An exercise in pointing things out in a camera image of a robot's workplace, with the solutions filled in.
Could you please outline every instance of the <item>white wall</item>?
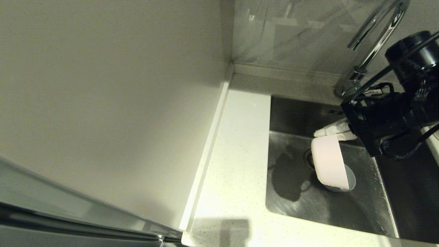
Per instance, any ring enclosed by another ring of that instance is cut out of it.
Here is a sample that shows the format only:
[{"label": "white wall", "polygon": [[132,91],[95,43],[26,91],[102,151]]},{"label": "white wall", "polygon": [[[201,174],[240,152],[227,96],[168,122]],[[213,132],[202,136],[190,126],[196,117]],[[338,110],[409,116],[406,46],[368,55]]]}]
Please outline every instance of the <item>white wall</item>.
[{"label": "white wall", "polygon": [[233,3],[1,1],[0,155],[177,228]]},{"label": "white wall", "polygon": [[[348,42],[382,0],[236,1],[233,58],[236,62],[346,75],[381,33],[391,14],[358,52]],[[407,14],[369,66],[373,76],[388,65],[387,48],[406,36],[439,30],[438,0],[411,0]],[[388,80],[396,80],[389,75]]]}]

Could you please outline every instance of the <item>chrome faucet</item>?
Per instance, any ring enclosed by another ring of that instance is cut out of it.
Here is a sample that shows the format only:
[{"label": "chrome faucet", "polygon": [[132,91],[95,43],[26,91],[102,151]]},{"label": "chrome faucet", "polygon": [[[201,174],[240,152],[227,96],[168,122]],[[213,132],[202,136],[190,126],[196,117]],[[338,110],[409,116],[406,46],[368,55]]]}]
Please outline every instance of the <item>chrome faucet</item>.
[{"label": "chrome faucet", "polygon": [[392,9],[395,9],[386,28],[372,45],[362,62],[351,69],[347,78],[343,81],[342,87],[335,89],[335,94],[337,96],[343,98],[347,95],[351,95],[361,87],[360,81],[366,75],[367,67],[401,22],[401,19],[409,7],[409,3],[410,0],[384,0],[367,18],[366,22],[361,26],[348,44],[348,48],[351,48],[353,51],[358,50],[367,37],[369,37],[370,33],[376,28],[378,23],[380,23]]}]

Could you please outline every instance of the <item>speckled countertop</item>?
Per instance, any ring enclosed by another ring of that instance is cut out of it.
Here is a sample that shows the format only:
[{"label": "speckled countertop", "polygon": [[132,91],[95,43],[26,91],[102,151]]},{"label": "speckled countertop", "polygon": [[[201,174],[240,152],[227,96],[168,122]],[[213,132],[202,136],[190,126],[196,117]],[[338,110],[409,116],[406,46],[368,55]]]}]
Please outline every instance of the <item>speckled countertop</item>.
[{"label": "speckled countertop", "polygon": [[191,229],[183,243],[199,247],[337,246],[432,247],[275,214],[265,206],[270,94],[339,104],[331,87],[289,84],[264,89],[267,78],[235,75]]}]

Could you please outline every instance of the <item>white countertop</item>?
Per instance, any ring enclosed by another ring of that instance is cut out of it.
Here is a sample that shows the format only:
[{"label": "white countertop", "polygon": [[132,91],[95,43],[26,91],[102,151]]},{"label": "white countertop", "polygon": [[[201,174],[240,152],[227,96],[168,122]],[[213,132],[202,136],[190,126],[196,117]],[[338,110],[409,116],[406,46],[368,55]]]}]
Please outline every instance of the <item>white countertop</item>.
[{"label": "white countertop", "polygon": [[193,223],[199,247],[432,247],[275,214],[265,206],[270,95],[230,89]]}]

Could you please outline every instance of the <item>faucet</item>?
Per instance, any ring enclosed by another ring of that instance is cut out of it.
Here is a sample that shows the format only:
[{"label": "faucet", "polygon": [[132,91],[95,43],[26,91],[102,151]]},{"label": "faucet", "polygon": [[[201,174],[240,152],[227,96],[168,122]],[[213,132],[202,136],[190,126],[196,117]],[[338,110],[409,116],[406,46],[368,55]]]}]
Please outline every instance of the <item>faucet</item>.
[{"label": "faucet", "polygon": [[410,0],[384,0],[370,14],[365,23],[361,26],[356,35],[348,44],[348,48],[351,48],[353,51],[356,51],[358,48],[360,48],[376,26],[392,9],[394,9],[393,15],[387,23],[386,28],[382,31],[381,35],[372,45],[367,55],[363,58],[359,65],[354,66],[350,70],[347,78],[343,81],[342,87],[335,89],[336,96],[344,98],[355,93],[361,87],[360,81],[366,75],[367,67],[386,43],[387,39],[389,39],[393,31],[395,31],[398,24],[401,22],[404,14],[407,11],[407,8],[409,7],[409,3]]}]

